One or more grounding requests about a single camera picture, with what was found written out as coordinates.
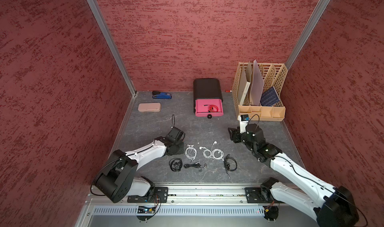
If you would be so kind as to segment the pink drawer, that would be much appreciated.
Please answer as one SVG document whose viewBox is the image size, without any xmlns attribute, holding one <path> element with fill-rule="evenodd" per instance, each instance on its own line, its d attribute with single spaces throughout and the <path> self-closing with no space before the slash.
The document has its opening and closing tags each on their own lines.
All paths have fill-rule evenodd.
<svg viewBox="0 0 384 227">
<path fill-rule="evenodd" d="M 223 116 L 222 100 L 219 98 L 213 99 L 197 99 L 195 100 L 195 116 L 207 117 L 211 119 L 213 117 Z"/>
</svg>

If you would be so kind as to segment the red earphones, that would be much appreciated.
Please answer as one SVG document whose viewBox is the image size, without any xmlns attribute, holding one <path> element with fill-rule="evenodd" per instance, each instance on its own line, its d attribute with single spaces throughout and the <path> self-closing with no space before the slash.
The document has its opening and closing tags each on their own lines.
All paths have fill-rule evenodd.
<svg viewBox="0 0 384 227">
<path fill-rule="evenodd" d="M 216 113 L 220 111 L 220 108 L 218 106 L 212 105 L 212 104 L 204 104 L 202 105 L 202 107 L 204 112 L 207 112 L 207 113 Z"/>
</svg>

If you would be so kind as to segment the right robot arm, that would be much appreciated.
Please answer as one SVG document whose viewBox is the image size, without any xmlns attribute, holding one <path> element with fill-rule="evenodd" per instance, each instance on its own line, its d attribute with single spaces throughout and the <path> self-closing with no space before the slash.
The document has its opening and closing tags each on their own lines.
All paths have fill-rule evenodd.
<svg viewBox="0 0 384 227">
<path fill-rule="evenodd" d="M 261 163 L 280 173 L 299 189 L 287 187 L 275 178 L 261 184 L 266 202 L 278 201 L 290 205 L 312 218 L 320 227 L 354 227 L 363 213 L 355 205 L 352 193 L 317 178 L 290 159 L 275 145 L 268 143 L 257 124 L 240 122 L 228 129 L 234 143 L 242 143 Z"/>
</svg>

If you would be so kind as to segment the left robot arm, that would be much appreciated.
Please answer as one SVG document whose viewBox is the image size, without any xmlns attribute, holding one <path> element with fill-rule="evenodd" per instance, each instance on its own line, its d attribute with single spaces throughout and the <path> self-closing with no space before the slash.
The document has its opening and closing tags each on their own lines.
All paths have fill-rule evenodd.
<svg viewBox="0 0 384 227">
<path fill-rule="evenodd" d="M 152 182 L 136 176 L 137 170 L 163 156 L 184 153 L 185 133 L 173 127 L 165 137 L 157 137 L 151 143 L 132 151 L 114 151 L 97 173 L 91 186 L 98 188 L 113 203 L 127 196 L 147 196 Z"/>
</svg>

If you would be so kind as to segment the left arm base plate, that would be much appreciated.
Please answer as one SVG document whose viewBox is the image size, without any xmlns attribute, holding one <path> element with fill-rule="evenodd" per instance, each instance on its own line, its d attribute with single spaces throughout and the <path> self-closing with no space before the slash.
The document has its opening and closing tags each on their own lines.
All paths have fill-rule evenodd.
<svg viewBox="0 0 384 227">
<path fill-rule="evenodd" d="M 128 196 L 128 203 L 156 204 L 158 202 L 166 203 L 168 198 L 167 187 L 150 187 L 149 191 L 142 197 Z"/>
</svg>

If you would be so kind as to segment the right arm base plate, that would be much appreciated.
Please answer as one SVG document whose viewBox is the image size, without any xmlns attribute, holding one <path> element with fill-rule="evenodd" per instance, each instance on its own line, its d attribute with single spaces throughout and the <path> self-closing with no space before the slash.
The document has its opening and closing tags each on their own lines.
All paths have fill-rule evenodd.
<svg viewBox="0 0 384 227">
<path fill-rule="evenodd" d="M 245 188 L 245 196 L 248 204 L 266 204 L 272 202 L 269 194 L 263 188 Z"/>
</svg>

